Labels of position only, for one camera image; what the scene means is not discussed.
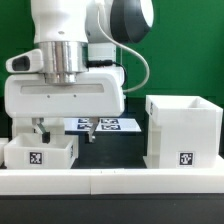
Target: white box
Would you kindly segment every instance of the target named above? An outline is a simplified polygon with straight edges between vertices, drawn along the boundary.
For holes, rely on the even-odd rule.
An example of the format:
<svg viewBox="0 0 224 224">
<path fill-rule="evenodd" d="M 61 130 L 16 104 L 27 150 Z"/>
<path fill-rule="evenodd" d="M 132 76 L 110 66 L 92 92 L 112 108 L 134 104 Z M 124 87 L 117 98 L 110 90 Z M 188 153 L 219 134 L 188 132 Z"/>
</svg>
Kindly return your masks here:
<svg viewBox="0 0 224 224">
<path fill-rule="evenodd" d="M 219 151 L 222 108 L 197 96 L 147 96 L 148 168 L 210 168 Z"/>
<path fill-rule="evenodd" d="M 51 135 L 49 144 L 39 134 L 19 134 L 4 147 L 7 169 L 69 169 L 78 151 L 78 136 Z"/>
<path fill-rule="evenodd" d="M 9 142 L 8 138 L 0 138 L 0 166 L 4 162 L 4 146 Z"/>
</svg>

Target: cable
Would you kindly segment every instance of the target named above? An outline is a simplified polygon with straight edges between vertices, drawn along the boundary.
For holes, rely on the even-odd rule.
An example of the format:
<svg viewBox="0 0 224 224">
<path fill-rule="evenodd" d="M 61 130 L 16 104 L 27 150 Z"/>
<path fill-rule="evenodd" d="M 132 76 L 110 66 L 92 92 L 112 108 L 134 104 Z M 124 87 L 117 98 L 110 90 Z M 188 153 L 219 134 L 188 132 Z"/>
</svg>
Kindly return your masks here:
<svg viewBox="0 0 224 224">
<path fill-rule="evenodd" d="M 92 68 L 92 67 L 97 67 L 98 68 L 98 67 L 105 67 L 105 66 L 112 66 L 112 65 L 119 66 L 119 67 L 121 67 L 123 69 L 123 71 L 124 71 L 124 82 L 122 84 L 122 86 L 123 86 L 127 82 L 128 74 L 127 74 L 126 68 L 122 64 L 117 63 L 117 62 L 112 61 L 112 60 L 87 61 L 87 68 Z"/>
<path fill-rule="evenodd" d="M 139 58 L 142 63 L 144 64 L 145 66 L 145 69 L 146 69 L 146 74 L 145 74 L 145 78 L 144 80 L 136 85 L 135 87 L 132 87 L 132 88 L 129 88 L 129 89 L 126 89 L 126 90 L 123 90 L 124 93 L 130 93 L 130 92 L 134 92 L 140 88 L 142 88 L 148 81 L 149 79 L 149 76 L 150 76 L 150 69 L 149 69 L 149 65 L 147 63 L 147 61 L 136 51 L 132 50 L 131 48 L 127 47 L 127 46 L 124 46 L 123 44 L 120 44 L 118 43 L 117 41 L 113 40 L 112 38 L 110 38 L 105 32 L 104 30 L 102 29 L 101 27 L 101 24 L 100 24 L 100 6 L 101 4 L 98 4 L 98 16 L 97 16 L 97 21 L 98 21 L 98 26 L 99 26 L 99 29 L 100 31 L 102 32 L 102 34 L 110 41 L 112 42 L 113 44 L 115 44 L 116 46 L 120 47 L 121 49 L 124 49 L 126 51 L 128 51 L 129 53 L 133 54 L 134 56 L 136 56 L 137 58 Z"/>
<path fill-rule="evenodd" d="M 127 80 L 128 80 L 128 73 L 127 73 L 127 70 L 126 70 L 126 68 L 124 67 L 124 65 L 122 65 L 122 64 L 120 64 L 120 63 L 117 63 L 117 62 L 115 62 L 115 61 L 113 61 L 113 64 L 114 65 L 117 65 L 117 66 L 120 66 L 122 69 L 123 69 L 123 71 L 124 71 L 124 82 L 123 82 L 123 84 L 122 84 L 122 86 L 127 82 Z"/>
</svg>

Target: white plastic panel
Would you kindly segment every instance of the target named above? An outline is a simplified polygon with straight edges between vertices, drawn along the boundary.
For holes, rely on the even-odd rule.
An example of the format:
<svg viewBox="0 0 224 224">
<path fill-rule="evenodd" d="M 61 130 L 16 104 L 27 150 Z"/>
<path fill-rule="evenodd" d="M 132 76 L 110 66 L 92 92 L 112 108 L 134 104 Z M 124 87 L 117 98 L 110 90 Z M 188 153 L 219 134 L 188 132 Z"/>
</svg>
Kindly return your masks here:
<svg viewBox="0 0 224 224">
<path fill-rule="evenodd" d="M 6 81 L 10 117 L 114 117 L 124 110 L 120 68 L 79 73 L 77 83 L 49 86 L 44 75 L 13 75 Z"/>
<path fill-rule="evenodd" d="M 224 193 L 224 161 L 212 169 L 1 170 L 0 195 Z"/>
</svg>

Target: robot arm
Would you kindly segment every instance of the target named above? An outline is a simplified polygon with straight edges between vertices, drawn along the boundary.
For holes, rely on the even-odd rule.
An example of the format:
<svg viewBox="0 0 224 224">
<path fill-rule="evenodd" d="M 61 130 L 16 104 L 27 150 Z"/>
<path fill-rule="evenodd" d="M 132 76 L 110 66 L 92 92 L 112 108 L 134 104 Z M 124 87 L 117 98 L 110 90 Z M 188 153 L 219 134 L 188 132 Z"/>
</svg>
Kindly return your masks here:
<svg viewBox="0 0 224 224">
<path fill-rule="evenodd" d="M 6 82 L 7 113 L 12 118 L 119 116 L 123 71 L 89 69 L 87 45 L 139 42 L 152 26 L 151 0 L 31 0 L 31 9 L 37 49 L 6 63 L 17 73 Z"/>
</svg>

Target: green backdrop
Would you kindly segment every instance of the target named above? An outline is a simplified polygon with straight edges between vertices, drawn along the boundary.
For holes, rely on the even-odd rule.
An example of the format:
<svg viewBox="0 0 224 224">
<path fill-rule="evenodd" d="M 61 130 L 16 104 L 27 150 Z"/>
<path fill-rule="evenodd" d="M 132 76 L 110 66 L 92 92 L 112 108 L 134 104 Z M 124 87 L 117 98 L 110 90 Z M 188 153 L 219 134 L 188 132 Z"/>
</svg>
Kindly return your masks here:
<svg viewBox="0 0 224 224">
<path fill-rule="evenodd" d="M 33 48 L 30 0 L 0 0 L 0 96 L 8 77 L 5 61 Z M 131 97 L 147 94 L 200 95 L 224 106 L 224 1 L 153 0 L 155 21 L 137 45 L 149 62 L 151 76 Z M 144 78 L 135 57 L 122 57 L 128 86 Z"/>
</svg>

